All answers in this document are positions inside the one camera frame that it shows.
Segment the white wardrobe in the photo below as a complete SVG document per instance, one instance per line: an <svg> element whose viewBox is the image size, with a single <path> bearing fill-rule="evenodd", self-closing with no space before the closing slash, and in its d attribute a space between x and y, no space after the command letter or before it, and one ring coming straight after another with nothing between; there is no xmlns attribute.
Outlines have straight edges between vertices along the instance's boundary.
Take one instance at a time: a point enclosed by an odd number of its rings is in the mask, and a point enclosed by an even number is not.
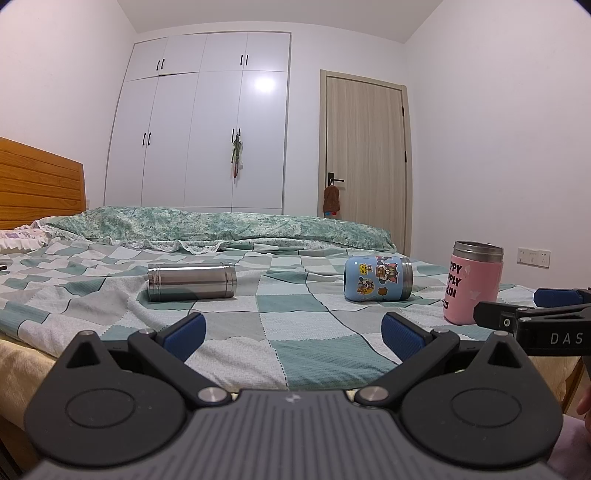
<svg viewBox="0 0 591 480"><path fill-rule="evenodd" d="M113 122L105 204L280 213L290 46L290 34L262 31L135 44Z"/></svg>

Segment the wooden headboard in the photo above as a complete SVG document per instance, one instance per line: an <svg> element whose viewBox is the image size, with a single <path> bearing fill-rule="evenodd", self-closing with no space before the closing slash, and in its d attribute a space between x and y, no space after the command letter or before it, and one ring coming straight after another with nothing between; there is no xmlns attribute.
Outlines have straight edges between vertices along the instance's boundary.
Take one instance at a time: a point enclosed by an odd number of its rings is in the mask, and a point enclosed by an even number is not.
<svg viewBox="0 0 591 480"><path fill-rule="evenodd" d="M3 229L87 209L83 165L6 138L0 144Z"/></svg>

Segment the beige wooden door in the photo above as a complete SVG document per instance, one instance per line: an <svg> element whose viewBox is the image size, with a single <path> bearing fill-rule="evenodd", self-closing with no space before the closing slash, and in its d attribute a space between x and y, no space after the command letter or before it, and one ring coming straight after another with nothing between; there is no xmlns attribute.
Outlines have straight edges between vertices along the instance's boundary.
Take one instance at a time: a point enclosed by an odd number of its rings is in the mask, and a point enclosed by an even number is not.
<svg viewBox="0 0 591 480"><path fill-rule="evenodd" d="M318 216L328 173L344 179L337 217L388 231L411 253L413 165L408 89L322 70L318 137Z"/></svg>

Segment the checkered green bed blanket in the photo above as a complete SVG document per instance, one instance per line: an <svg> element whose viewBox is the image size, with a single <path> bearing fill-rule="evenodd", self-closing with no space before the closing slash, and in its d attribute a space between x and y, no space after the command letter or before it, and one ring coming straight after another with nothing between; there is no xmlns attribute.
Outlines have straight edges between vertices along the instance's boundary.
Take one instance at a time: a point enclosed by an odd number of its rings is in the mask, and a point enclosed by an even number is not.
<svg viewBox="0 0 591 480"><path fill-rule="evenodd" d="M229 391L354 389L398 363L384 344L384 314L398 311L425 329L445 325L447 269L417 261L412 296L402 302L349 302L349 252L228 249L181 251L55 240L1 261L1 412L19 418L73 336L104 340L164 328L204 314L204 344L188 365ZM156 263L222 263L235 267L229 299L153 303L147 268Z"/></svg>

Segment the green floral quilt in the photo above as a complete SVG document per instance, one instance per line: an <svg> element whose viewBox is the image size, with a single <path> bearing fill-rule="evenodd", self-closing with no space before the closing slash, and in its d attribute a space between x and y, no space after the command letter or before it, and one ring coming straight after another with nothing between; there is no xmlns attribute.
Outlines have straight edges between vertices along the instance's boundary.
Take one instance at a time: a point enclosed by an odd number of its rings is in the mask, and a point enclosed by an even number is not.
<svg viewBox="0 0 591 480"><path fill-rule="evenodd" d="M274 247L397 250L386 230L315 216L99 207L71 216L45 217L36 224L53 238L164 252Z"/></svg>

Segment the green hanging ornament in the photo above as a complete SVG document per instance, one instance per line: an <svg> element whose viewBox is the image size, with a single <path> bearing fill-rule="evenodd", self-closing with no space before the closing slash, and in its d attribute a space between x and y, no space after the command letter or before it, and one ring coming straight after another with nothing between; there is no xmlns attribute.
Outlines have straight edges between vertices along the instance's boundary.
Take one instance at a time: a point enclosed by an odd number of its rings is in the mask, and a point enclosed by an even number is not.
<svg viewBox="0 0 591 480"><path fill-rule="evenodd" d="M242 164L242 130L237 129L232 134L232 150L230 163L232 167L232 179L238 179L240 164Z"/></svg>

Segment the white wall socket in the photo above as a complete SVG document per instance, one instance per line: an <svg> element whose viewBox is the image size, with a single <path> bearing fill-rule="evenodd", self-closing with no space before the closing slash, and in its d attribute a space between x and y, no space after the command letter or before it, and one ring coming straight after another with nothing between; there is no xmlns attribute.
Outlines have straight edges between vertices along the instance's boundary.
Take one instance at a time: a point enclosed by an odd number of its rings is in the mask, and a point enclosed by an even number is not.
<svg viewBox="0 0 591 480"><path fill-rule="evenodd" d="M551 252L530 248L519 248L517 263L527 266L535 266L548 269L550 267Z"/></svg>

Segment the purple floral pillow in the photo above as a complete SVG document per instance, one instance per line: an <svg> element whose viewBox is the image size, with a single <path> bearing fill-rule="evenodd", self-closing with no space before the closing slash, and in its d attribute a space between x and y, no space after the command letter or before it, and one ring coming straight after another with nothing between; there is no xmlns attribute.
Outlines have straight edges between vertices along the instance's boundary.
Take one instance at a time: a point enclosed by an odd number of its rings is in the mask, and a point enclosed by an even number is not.
<svg viewBox="0 0 591 480"><path fill-rule="evenodd" d="M30 225L22 225L13 229L0 231L0 252L2 255L11 253L27 253L47 246L51 236L37 221Z"/></svg>

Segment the stainless steel cylinder cup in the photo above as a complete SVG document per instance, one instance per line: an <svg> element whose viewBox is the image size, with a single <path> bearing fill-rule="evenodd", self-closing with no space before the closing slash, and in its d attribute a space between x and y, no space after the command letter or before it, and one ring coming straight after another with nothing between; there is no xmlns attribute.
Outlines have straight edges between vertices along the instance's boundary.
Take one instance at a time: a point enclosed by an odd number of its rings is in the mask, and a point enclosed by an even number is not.
<svg viewBox="0 0 591 480"><path fill-rule="evenodd" d="M213 264L150 264L147 270L150 302L223 299L235 296L235 267Z"/></svg>

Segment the pink steel-rimmed cup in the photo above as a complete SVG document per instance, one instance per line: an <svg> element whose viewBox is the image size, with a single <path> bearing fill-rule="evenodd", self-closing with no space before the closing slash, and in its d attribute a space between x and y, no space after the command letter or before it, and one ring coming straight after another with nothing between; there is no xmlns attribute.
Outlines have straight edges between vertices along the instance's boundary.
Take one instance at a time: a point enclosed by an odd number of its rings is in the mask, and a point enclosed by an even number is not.
<svg viewBox="0 0 591 480"><path fill-rule="evenodd" d="M501 247L466 240L455 242L443 302L448 322L473 324L476 305L497 300L503 258Z"/></svg>

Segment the blue cartoon sticker cup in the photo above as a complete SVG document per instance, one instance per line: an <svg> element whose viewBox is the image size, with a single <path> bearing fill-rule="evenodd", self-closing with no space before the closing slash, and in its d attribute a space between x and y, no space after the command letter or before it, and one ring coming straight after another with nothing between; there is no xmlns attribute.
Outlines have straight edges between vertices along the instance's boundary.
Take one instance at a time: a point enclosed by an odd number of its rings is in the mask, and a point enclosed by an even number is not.
<svg viewBox="0 0 591 480"><path fill-rule="evenodd" d="M406 257L355 256L346 260L344 295L349 301L407 300L413 283L412 263Z"/></svg>

